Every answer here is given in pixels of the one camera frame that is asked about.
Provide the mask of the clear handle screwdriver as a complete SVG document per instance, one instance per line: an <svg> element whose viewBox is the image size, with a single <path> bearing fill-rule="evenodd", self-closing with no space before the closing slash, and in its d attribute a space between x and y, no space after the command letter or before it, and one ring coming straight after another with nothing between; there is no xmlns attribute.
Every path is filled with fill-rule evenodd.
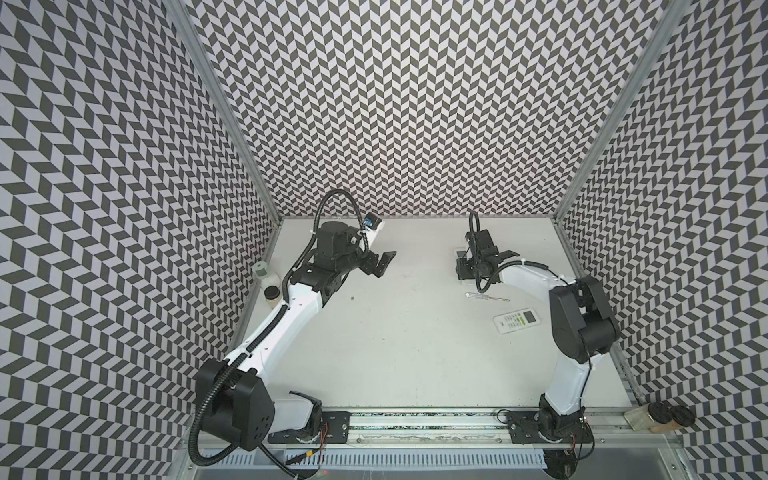
<svg viewBox="0 0 768 480"><path fill-rule="evenodd" d="M474 300L481 300L481 301L510 302L510 299L505 297L491 296L491 295L477 293L477 292L466 292L465 297L474 299Z"/></svg>

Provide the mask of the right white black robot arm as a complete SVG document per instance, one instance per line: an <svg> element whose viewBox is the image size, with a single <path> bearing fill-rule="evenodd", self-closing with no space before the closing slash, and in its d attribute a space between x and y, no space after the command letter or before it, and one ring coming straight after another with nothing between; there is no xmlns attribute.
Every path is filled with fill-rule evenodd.
<svg viewBox="0 0 768 480"><path fill-rule="evenodd" d="M549 302L552 339L559 351L552 380L540 396L534 424L546 443L591 440L583 397L591 373L620 336L615 314L602 283L591 276L560 275L548 265L500 250L490 232L480 226L479 214L469 213L467 250L456 258L461 281L471 280L476 295L491 286L515 287Z"/></svg>

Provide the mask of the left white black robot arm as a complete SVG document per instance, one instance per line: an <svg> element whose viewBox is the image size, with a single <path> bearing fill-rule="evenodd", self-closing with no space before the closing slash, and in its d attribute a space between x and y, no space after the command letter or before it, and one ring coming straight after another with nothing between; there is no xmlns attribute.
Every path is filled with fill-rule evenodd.
<svg viewBox="0 0 768 480"><path fill-rule="evenodd" d="M375 214L362 215L345 189L322 197L310 240L278 287L277 305L239 346L221 360L206 361L195 376L195 414L187 438L194 465L214 465L237 449L259 449L288 472L268 451L269 436L295 432L306 442L323 438L321 401L295 390L279 396L269 384L298 334L353 271L384 275L396 254L371 249L383 225Z"/></svg>

